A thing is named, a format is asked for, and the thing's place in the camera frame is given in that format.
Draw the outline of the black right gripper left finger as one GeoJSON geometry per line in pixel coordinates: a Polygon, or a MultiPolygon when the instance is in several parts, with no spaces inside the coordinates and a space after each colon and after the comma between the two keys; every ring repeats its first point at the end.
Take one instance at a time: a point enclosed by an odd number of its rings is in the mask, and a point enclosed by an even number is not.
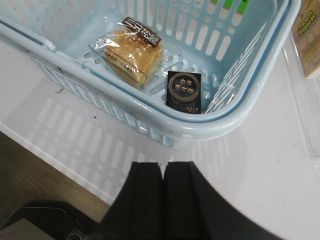
{"type": "Polygon", "coordinates": [[[133,162],[127,179],[94,231],[96,240],[162,238],[162,173],[155,162],[133,162]]]}

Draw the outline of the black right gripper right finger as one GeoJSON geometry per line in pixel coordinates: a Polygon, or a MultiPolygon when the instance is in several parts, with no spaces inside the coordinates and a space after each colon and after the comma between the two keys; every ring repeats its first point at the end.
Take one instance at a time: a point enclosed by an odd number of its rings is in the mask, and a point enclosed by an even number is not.
{"type": "Polygon", "coordinates": [[[164,173],[166,240],[277,240],[225,200],[191,162],[170,162],[164,173]]]}

